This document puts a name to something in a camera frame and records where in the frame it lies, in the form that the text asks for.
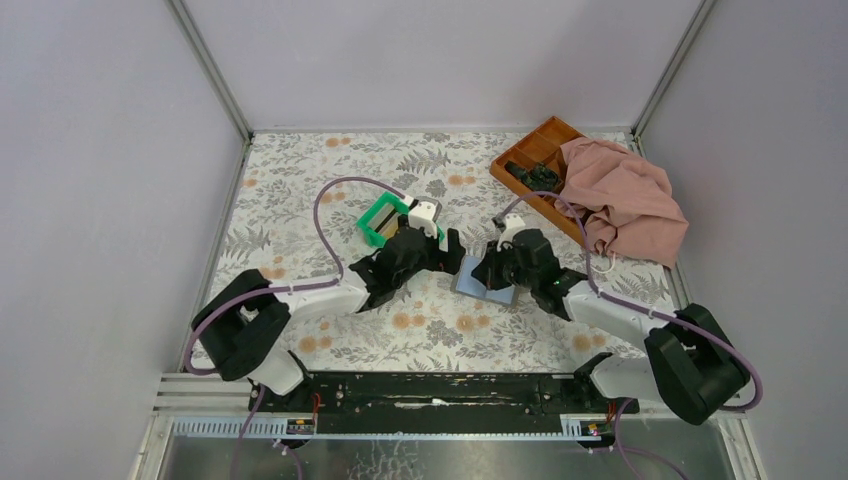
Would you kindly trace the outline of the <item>grey leather card holder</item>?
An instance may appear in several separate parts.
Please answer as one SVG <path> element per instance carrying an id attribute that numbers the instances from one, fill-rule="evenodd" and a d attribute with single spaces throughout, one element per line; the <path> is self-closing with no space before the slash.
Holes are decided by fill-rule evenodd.
<path id="1" fill-rule="evenodd" d="M 451 291 L 499 306 L 515 307 L 518 301 L 518 291 L 514 286 L 500 290 L 491 290 L 472 276 L 472 271 L 480 263 L 481 258 L 466 255 L 463 258 L 458 273 L 454 276 Z"/>

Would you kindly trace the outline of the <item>green plastic bin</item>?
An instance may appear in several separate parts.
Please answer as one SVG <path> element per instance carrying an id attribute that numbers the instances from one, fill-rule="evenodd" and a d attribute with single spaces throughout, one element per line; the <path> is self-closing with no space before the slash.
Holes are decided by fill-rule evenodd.
<path id="1" fill-rule="evenodd" d="M 399 230 L 400 217 L 411 215 L 414 225 L 423 226 L 427 235 L 435 232 L 437 239 L 443 242 L 445 233 L 436 223 L 440 212 L 441 204 L 435 199 L 386 192 L 368 208 L 356 225 L 369 247 L 382 248 Z"/>

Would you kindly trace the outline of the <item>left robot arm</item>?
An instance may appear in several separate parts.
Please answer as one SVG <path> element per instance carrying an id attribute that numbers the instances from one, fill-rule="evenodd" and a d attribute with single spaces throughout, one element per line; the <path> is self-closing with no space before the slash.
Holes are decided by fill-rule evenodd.
<path id="1" fill-rule="evenodd" d="M 455 229 L 440 243 L 421 229 L 402 227 L 338 277 L 275 286 L 259 270 L 245 270 L 195 316 L 190 342 L 203 347 L 222 380 L 247 378 L 285 396 L 308 376 L 278 344 L 290 321 L 377 309 L 421 271 L 457 274 L 465 255 Z"/>

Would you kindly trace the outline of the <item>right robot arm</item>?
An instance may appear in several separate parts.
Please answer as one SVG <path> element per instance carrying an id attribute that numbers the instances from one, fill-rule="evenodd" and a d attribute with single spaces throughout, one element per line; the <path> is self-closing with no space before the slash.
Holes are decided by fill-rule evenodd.
<path id="1" fill-rule="evenodd" d="M 542 311 L 639 347 L 640 358 L 605 352 L 574 371 L 586 391 L 602 398 L 661 402 L 681 420 L 700 425 L 752 379 L 750 366 L 705 307 L 690 304 L 666 314 L 613 298 L 588 275 L 561 266 L 538 229 L 490 241 L 471 276 L 491 291 L 526 289 Z"/>

